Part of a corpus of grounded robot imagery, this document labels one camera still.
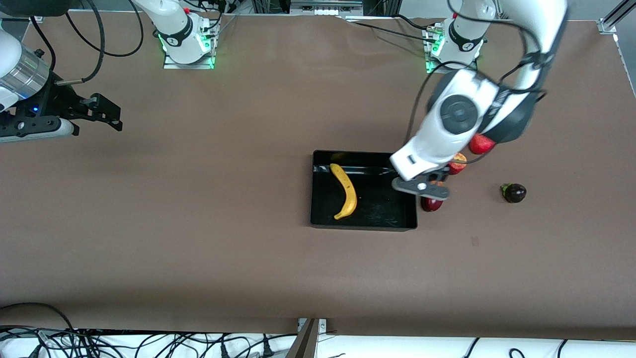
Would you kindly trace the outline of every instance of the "banana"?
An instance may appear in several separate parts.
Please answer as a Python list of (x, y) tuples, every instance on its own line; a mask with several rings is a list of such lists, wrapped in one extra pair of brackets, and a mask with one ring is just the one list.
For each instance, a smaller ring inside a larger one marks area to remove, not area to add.
[(349, 176), (345, 173), (341, 166), (331, 163), (329, 165), (331, 172), (336, 176), (342, 187), (345, 189), (347, 197), (345, 198), (345, 204), (342, 206), (340, 213), (333, 215), (333, 218), (340, 220), (341, 218), (348, 217), (354, 213), (357, 206), (357, 195), (354, 185), (349, 179)]

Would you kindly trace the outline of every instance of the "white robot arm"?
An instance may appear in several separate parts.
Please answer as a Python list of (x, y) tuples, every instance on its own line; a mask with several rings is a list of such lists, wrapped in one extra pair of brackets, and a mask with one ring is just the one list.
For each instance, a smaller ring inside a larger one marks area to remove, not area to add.
[[(211, 51), (210, 20), (188, 13), (178, 0), (133, 0), (156, 26), (166, 54), (180, 64), (199, 60)], [(60, 16), (69, 0), (0, 0), (0, 10), (18, 17)], [(0, 143), (77, 135), (69, 120), (86, 119), (120, 131), (120, 109), (100, 94), (79, 97), (70, 84), (33, 52), (0, 28)], [(15, 114), (8, 110), (15, 108)]]
[[(481, 9), (481, 16), (475, 18), (488, 20), (490, 10), (494, 9), (491, 4), (492, 0), (464, 0), (462, 9)], [(468, 68), (445, 74), (429, 100), (429, 112), (420, 129), (391, 156), (400, 175), (393, 183), (396, 190), (445, 200), (448, 189), (430, 184), (440, 180), (443, 176), (440, 170), (475, 133), (504, 143), (517, 139), (525, 130), (565, 29), (567, 3), (566, 0), (500, 0), (500, 4), (514, 23), (534, 35), (523, 34), (525, 55), (518, 65), (515, 85), (495, 83)], [(483, 25), (487, 23), (477, 26), (460, 17), (455, 21), (464, 28), (478, 27), (479, 31), (474, 36), (464, 34), (461, 38), (445, 36), (445, 52), (441, 54), (444, 61), (469, 64), (474, 54), (466, 57), (469, 51), (460, 49), (467, 40), (480, 46), (485, 32)], [(454, 31), (452, 22), (445, 25), (445, 31)]]
[(153, 21), (166, 54), (180, 64), (190, 64), (211, 51), (210, 20), (186, 13), (179, 0), (132, 0)]

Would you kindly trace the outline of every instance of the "red apple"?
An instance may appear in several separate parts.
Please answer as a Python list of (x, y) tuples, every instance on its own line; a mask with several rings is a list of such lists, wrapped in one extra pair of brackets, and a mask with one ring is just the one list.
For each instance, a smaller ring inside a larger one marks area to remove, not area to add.
[(422, 209), (424, 209), (424, 211), (427, 211), (427, 212), (436, 211), (437, 209), (441, 207), (442, 203), (444, 203), (442, 200), (435, 200), (429, 197), (420, 198), (420, 204), (422, 205)]
[[(455, 154), (455, 157), (453, 157), (453, 160), (466, 162), (466, 157), (464, 156), (464, 154), (457, 153)], [(459, 174), (460, 171), (464, 170), (464, 168), (466, 168), (466, 164), (450, 162), (448, 163), (448, 167), (450, 168), (450, 170), (448, 171), (448, 174), (455, 175), (455, 174)]]
[(468, 149), (470, 149), (473, 154), (481, 155), (491, 151), (495, 147), (495, 144), (496, 143), (490, 138), (477, 133), (468, 144)]

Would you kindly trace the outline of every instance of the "cable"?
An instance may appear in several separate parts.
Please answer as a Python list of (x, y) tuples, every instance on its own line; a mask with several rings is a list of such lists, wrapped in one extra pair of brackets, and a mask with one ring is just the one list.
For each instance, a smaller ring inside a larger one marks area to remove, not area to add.
[(267, 334), (263, 333), (263, 358), (270, 358), (273, 355), (274, 352), (270, 346), (270, 340), (267, 338)]
[(366, 16), (370, 16), (381, 4), (386, 3), (388, 0), (380, 0), (378, 3), (366, 14)]
[(411, 25), (414, 28), (419, 29), (419, 30), (426, 30), (429, 26), (432, 26), (432, 25), (435, 24), (435, 23), (432, 23), (431, 25), (419, 26), (418, 24), (412, 22), (410, 18), (408, 18), (408, 17), (406, 17), (404, 15), (397, 14), (397, 15), (393, 15), (391, 17), (393, 17), (393, 18), (401, 18), (402, 20), (406, 21), (407, 24), (409, 24), (409, 25)]
[(470, 347), (468, 347), (468, 352), (466, 352), (466, 355), (464, 356), (464, 358), (470, 358), (471, 354), (473, 353), (473, 349), (475, 348), (475, 345), (477, 344), (477, 341), (480, 338), (477, 337), (473, 340), (473, 342), (471, 343)]
[(420, 100), (422, 99), (422, 93), (424, 93), (424, 89), (426, 88), (426, 85), (429, 83), (429, 80), (431, 79), (431, 75), (435, 73), (436, 71), (438, 71), (440, 68), (446, 66), (447, 64), (462, 64), (464, 66), (468, 66), (467, 64), (457, 62), (457, 61), (446, 61), (437, 65), (431, 71), (431, 73), (426, 75), (426, 78), (424, 78), (424, 82), (422, 82), (422, 86), (420, 86), (420, 89), (418, 90), (417, 95), (415, 96), (415, 103), (413, 104), (413, 109), (411, 111), (411, 118), (409, 119), (409, 122), (408, 122), (408, 127), (406, 129), (406, 136), (404, 137), (403, 145), (407, 144), (408, 141), (411, 139), (411, 132), (413, 131), (413, 124), (415, 123), (415, 115), (417, 114), (417, 107), (419, 106)]
[(203, 31), (205, 32), (205, 31), (208, 31), (208, 30), (211, 30), (211, 29), (215, 28), (219, 24), (219, 22), (221, 21), (221, 17), (222, 16), (223, 16), (223, 13), (219, 13), (219, 17), (216, 19), (214, 24), (210, 25), (209, 27), (204, 28)]
[[(297, 334), (296, 334), (296, 333), (281, 334), (281, 335), (279, 335), (279, 336), (269, 337), (269, 338), (268, 338), (268, 340), (270, 340), (270, 341), (271, 341), (271, 340), (275, 340), (275, 339), (277, 339), (277, 338), (291, 337), (291, 336), (297, 336)], [(254, 347), (256, 347), (256, 346), (258, 346), (258, 345), (262, 344), (264, 341), (265, 341), (265, 340), (262, 340), (262, 341), (256, 342), (256, 343), (254, 343), (253, 345), (251, 345), (251, 346), (249, 346), (249, 347), (245, 348), (245, 349), (244, 349), (241, 353), (237, 354), (234, 358), (239, 358), (239, 357), (240, 357), (241, 355), (243, 355), (244, 353), (246, 353), (246, 352), (250, 352), (250, 351), (252, 350), (252, 348), (254, 348)]]
[[(161, 337), (159, 340), (162, 340), (162, 339), (166, 338), (167, 336), (169, 336), (169, 334), (166, 334), (165, 336)], [(139, 347), (137, 347), (137, 350), (135, 351), (135, 358), (137, 358), (137, 356), (139, 355), (139, 351), (141, 350), (141, 347), (143, 347), (145, 345), (145, 342), (147, 340), (149, 340), (150, 338), (152, 338), (152, 337), (153, 337), (153, 335), (150, 335), (150, 336), (144, 338), (144, 340), (141, 341), (141, 343), (139, 344)]]
[(36, 32), (38, 33), (38, 35), (40, 36), (42, 41), (44, 41), (44, 44), (46, 45), (46, 48), (48, 48), (49, 54), (51, 54), (51, 66), (49, 66), (49, 68), (51, 69), (51, 71), (53, 71), (55, 69), (55, 60), (56, 60), (55, 51), (53, 50), (53, 47), (51, 46), (51, 43), (48, 42), (48, 39), (46, 38), (46, 36), (42, 32), (42, 30), (39, 28), (39, 25), (38, 25), (38, 22), (36, 21), (36, 18), (34, 16), (32, 16), (30, 19), (31, 19), (31, 23), (33, 24), (33, 28), (36, 30)]
[(508, 357), (510, 358), (515, 358), (513, 356), (513, 353), (519, 353), (519, 355), (521, 356), (521, 358), (525, 358), (525, 355), (523, 355), (523, 352), (518, 350), (517, 348), (510, 348), (510, 350), (508, 351)]
[(95, 14), (95, 18), (97, 19), (97, 27), (99, 28), (99, 58), (97, 59), (97, 64), (95, 65), (95, 69), (90, 73), (87, 77), (80, 78), (79, 80), (62, 80), (56, 81), (55, 84), (58, 86), (65, 85), (74, 85), (77, 83), (86, 83), (97, 75), (99, 70), (102, 68), (102, 63), (104, 62), (104, 52), (106, 51), (106, 39), (104, 38), (104, 24), (102, 23), (102, 17), (99, 16), (99, 11), (97, 11), (97, 7), (93, 0), (86, 0), (86, 2), (90, 5), (91, 9), (93, 9), (93, 13)]
[(361, 22), (358, 21), (353, 21), (354, 24), (356, 25), (360, 25), (360, 26), (365, 26), (365, 27), (370, 27), (372, 29), (376, 29), (376, 30), (380, 30), (380, 31), (385, 31), (385, 32), (389, 32), (391, 34), (396, 34), (396, 35), (400, 35), (400, 36), (404, 36), (405, 38), (414, 38), (414, 39), (418, 39), (420, 41), (425, 41), (425, 42), (430, 42), (430, 43), (435, 43), (434, 39), (429, 39), (429, 38), (423, 38), (420, 36), (413, 36), (413, 35), (409, 35), (409, 34), (405, 34), (403, 32), (397, 32), (397, 31), (393, 31), (393, 30), (389, 30), (389, 29), (384, 29), (382, 27), (377, 27), (374, 25), (369, 25), (369, 24), (363, 24)]
[(221, 340), (223, 340), (223, 338), (224, 338), (225, 336), (227, 336), (227, 335), (228, 335), (228, 334), (223, 333), (223, 335), (221, 335), (221, 337), (220, 337), (220, 338), (218, 338), (216, 341), (213, 341), (213, 342), (212, 342), (212, 344), (204, 350), (203, 354), (202, 354), (199, 358), (204, 358), (204, 357), (205, 357), (205, 355), (207, 354), (207, 351), (209, 351), (209, 350), (210, 350), (210, 349), (211, 349), (211, 348), (212, 348), (215, 344), (217, 344), (217, 343), (219, 343)]
[(479, 157), (471, 160), (471, 161), (456, 161), (455, 159), (451, 160), (451, 163), (457, 163), (457, 164), (472, 164), (472, 163), (477, 163), (478, 161), (484, 159), (484, 157), (486, 155), (488, 155), (490, 152), (492, 152), (492, 149), (495, 147), (492, 147), (489, 151), (485, 152), (484, 154), (481, 154)]
[(563, 350), (563, 346), (567, 343), (567, 340), (563, 340), (561, 344), (558, 345), (558, 349), (556, 350), (556, 358), (561, 358), (561, 350)]
[[(139, 34), (140, 34), (139, 44), (137, 44), (137, 47), (135, 47), (134, 50), (128, 52), (127, 54), (112, 54), (111, 52), (104, 51), (104, 55), (112, 56), (112, 57), (128, 57), (128, 56), (136, 54), (137, 51), (139, 51), (139, 49), (141, 48), (141, 45), (143, 45), (144, 43), (144, 24), (141, 22), (141, 16), (139, 15), (139, 11), (137, 11), (137, 8), (135, 7), (135, 4), (132, 2), (132, 0), (128, 0), (128, 2), (132, 6), (132, 9), (135, 11), (135, 15), (137, 16), (137, 21), (139, 22)], [(84, 37), (84, 35), (82, 35), (80, 30), (77, 28), (77, 26), (75, 26), (75, 23), (71, 19), (70, 14), (66, 13), (65, 16), (66, 16), (66, 19), (69, 21), (69, 24), (75, 31), (75, 33), (79, 36), (79, 38), (81, 38), (82, 41), (84, 41), (88, 46), (92, 47), (94, 50), (99, 51), (100, 50), (99, 47), (96, 47), (95, 45), (93, 45), (88, 39)]]
[(62, 319), (64, 320), (66, 325), (69, 326), (69, 329), (73, 330), (73, 325), (71, 324), (71, 321), (69, 320), (69, 318), (66, 317), (66, 315), (64, 313), (62, 313), (62, 311), (58, 310), (56, 307), (54, 307), (54, 306), (52, 306), (52, 305), (50, 305), (48, 303), (42, 303), (42, 302), (20, 302), (20, 303), (14, 303), (14, 304), (9, 304), (9, 305), (4, 306), (4, 307), (0, 307), (0, 311), (8, 310), (10, 308), (22, 307), (22, 306), (37, 306), (37, 307), (48, 308), (49, 310), (57, 313), (58, 316), (62, 317)]

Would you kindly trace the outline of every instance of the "table surface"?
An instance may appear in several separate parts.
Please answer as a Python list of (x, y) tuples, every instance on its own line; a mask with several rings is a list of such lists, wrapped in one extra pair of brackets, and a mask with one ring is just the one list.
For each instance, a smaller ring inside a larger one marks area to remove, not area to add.
[[(134, 14), (102, 16), (109, 51), (136, 45)], [(92, 15), (73, 17), (97, 43)], [(311, 154), (401, 146), (425, 76), (417, 40), (239, 17), (216, 69), (164, 70), (143, 18), (139, 53), (75, 86), (121, 106), (122, 132), (78, 122), (78, 137), (0, 151), (2, 303), (52, 303), (78, 327), (290, 331), (315, 316), (343, 334), (633, 337), (636, 100), (594, 22), (570, 22), (526, 133), (452, 177), (417, 230), (387, 233), (309, 226)], [(97, 52), (63, 17), (42, 28), (61, 77), (91, 72)], [(500, 76), (521, 44), (501, 25), (487, 37), (480, 70)], [(34, 31), (25, 42), (44, 48)], [(506, 182), (528, 188), (523, 203), (500, 198)], [(39, 310), (3, 322), (61, 324)]]

